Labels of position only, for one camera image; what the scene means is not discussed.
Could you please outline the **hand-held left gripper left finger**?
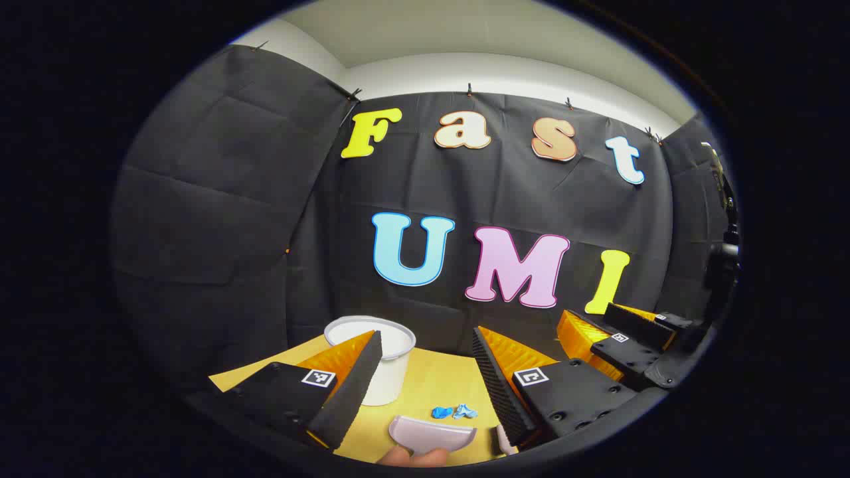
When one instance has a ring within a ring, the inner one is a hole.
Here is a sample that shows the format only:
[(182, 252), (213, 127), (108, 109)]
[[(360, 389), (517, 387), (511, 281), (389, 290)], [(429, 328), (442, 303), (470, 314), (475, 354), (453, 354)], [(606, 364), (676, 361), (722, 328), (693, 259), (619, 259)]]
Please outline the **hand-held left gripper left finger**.
[(381, 333), (368, 330), (297, 365), (271, 361), (218, 397), (271, 432), (334, 451), (352, 426), (382, 355)]

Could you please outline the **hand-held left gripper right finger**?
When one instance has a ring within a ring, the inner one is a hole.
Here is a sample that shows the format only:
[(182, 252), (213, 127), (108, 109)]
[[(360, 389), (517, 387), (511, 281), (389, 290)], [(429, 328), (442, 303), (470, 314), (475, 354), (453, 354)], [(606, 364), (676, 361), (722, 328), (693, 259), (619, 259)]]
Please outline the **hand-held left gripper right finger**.
[(574, 435), (638, 395), (585, 360), (554, 360), (485, 327), (473, 330), (471, 350), (499, 423), (519, 449)]

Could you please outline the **small broom with black bristles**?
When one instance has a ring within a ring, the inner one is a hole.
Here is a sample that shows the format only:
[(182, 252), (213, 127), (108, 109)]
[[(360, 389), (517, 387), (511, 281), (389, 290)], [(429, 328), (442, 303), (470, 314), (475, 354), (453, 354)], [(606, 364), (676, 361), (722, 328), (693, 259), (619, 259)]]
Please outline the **small broom with black bristles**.
[(491, 453), (494, 457), (510, 456), (519, 453), (518, 447), (510, 443), (506, 430), (501, 424), (489, 429), (489, 438), (491, 438)]

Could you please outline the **white garbage bin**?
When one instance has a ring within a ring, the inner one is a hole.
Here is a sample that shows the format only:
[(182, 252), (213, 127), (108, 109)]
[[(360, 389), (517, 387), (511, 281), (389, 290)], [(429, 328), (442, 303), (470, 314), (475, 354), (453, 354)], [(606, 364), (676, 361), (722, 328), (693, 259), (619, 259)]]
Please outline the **white garbage bin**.
[(369, 315), (337, 318), (325, 327), (324, 336), (329, 345), (335, 346), (368, 331), (381, 334), (382, 357), (361, 404), (386, 406), (400, 396), (416, 336), (400, 323)]

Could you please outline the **pale purple dustpan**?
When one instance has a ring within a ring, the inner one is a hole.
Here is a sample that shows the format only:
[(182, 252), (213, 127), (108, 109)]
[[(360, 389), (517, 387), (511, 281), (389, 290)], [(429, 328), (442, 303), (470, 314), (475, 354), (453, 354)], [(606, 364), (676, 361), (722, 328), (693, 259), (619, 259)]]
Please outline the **pale purple dustpan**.
[(435, 422), (397, 415), (390, 422), (388, 433), (398, 445), (412, 451), (414, 456), (422, 456), (431, 453), (434, 449), (444, 449), (454, 453), (467, 447), (476, 438), (477, 428), (443, 426)]

